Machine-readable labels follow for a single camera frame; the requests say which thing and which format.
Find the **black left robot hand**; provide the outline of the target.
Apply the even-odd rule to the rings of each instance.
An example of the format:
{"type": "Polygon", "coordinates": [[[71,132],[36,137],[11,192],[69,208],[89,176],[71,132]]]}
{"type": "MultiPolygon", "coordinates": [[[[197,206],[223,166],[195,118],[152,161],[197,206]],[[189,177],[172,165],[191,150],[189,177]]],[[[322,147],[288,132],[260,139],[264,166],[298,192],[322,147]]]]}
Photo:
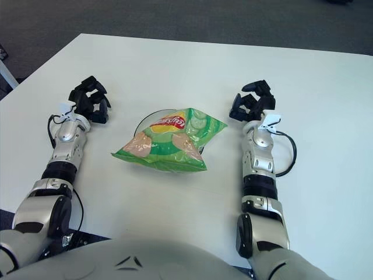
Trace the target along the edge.
{"type": "Polygon", "coordinates": [[[74,113],[93,123],[105,124],[108,121],[108,108],[111,108],[106,94],[104,86],[90,76],[71,91],[69,101],[75,102],[74,113]]]}

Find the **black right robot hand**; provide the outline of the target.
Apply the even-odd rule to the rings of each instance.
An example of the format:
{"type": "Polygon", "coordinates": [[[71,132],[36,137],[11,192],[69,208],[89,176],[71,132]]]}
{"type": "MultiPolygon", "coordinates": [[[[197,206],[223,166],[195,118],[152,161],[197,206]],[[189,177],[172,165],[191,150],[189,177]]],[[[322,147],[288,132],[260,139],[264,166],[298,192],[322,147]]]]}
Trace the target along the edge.
{"type": "Polygon", "coordinates": [[[275,109],[276,99],[265,80],[249,83],[241,91],[248,95],[236,95],[229,112],[230,118],[246,122],[260,121],[264,110],[275,109]]]}

